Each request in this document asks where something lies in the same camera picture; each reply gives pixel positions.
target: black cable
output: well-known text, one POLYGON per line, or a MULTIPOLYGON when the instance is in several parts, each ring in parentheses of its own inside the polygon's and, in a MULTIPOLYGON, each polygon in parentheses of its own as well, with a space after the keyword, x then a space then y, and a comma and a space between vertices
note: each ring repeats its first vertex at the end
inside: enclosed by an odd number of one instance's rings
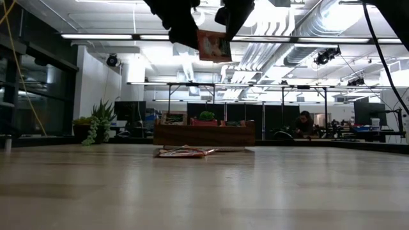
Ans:
POLYGON ((381 47, 380 47, 380 45, 379 45, 378 39, 377 39, 377 37, 376 37, 375 31, 374 31, 374 29, 373 29, 371 19, 369 18, 368 9, 366 8, 366 3, 362 3, 362 5, 363 5, 363 7, 364 7, 364 14, 365 14, 366 22, 368 23, 369 31, 371 32, 371 35, 372 35, 373 41, 374 41, 374 43, 375 43, 376 49, 377 49, 377 51, 378 51, 378 53, 379 53, 379 57, 380 57, 380 59, 381 59, 381 61, 382 61, 383 67, 384 67, 385 72, 386 72, 386 74, 387 74, 387 76, 388 76, 388 80, 389 80, 390 86, 391 86, 393 92, 395 93, 397 99, 399 100, 399 102, 401 102, 402 107, 403 107, 403 109, 405 110, 405 112, 406 112, 407 114, 409 114, 409 109, 408 109, 408 107, 406 106, 406 104, 404 103, 404 101, 403 101, 403 99, 401 98, 401 96, 399 95, 399 92, 397 91, 397 89, 396 89, 396 87, 395 87, 395 85, 394 85, 394 82, 393 82, 393 80, 392 80, 392 76, 391 76, 391 74, 390 74, 390 71, 389 71, 389 68, 388 68, 388 64, 386 63, 385 58, 384 58, 384 56, 383 56, 383 54, 382 54, 382 50, 381 50, 381 47))

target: paper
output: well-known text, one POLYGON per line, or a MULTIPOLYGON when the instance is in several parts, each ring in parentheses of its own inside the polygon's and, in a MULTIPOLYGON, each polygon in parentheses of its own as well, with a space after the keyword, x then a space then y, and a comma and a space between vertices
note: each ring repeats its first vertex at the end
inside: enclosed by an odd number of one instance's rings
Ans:
POLYGON ((199 58, 214 63, 230 62, 230 42, 225 40, 225 33, 198 30, 199 58))

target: potted plant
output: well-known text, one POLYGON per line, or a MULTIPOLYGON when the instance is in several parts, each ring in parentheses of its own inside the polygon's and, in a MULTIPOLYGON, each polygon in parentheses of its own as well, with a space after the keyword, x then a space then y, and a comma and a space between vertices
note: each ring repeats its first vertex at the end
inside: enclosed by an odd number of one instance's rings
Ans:
POLYGON ((215 114, 204 111, 200 114, 199 119, 192 119, 192 126, 217 126, 215 114))
POLYGON ((102 103, 93 106, 92 114, 88 118, 79 118, 73 121, 75 137, 83 144, 101 144, 109 140, 111 121, 116 117, 112 103, 102 103))

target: track light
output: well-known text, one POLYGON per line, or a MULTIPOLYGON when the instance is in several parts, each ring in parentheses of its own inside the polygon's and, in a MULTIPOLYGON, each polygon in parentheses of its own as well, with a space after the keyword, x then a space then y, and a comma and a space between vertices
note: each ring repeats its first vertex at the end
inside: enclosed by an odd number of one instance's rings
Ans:
POLYGON ((118 59, 117 54, 109 54, 107 59, 107 65, 110 67, 117 67, 121 64, 121 61, 118 59))
POLYGON ((339 56, 339 55, 341 55, 341 50, 339 49, 339 47, 329 48, 329 49, 325 50, 324 52, 318 53, 318 57, 316 59, 314 59, 314 62, 317 65, 325 65, 329 61, 335 59, 335 57, 339 56))
POLYGON ((360 77, 357 80, 352 80, 348 82, 347 86, 363 86, 365 85, 365 80, 364 78, 360 77))

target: security camera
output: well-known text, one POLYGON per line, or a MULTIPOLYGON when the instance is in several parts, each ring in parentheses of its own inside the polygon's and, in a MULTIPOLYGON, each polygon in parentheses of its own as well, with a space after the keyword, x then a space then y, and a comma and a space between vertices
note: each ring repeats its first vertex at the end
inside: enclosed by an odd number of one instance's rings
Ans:
POLYGON ((121 60, 118 59, 117 54, 109 54, 107 59, 107 65, 110 67, 117 67, 121 64, 121 60))

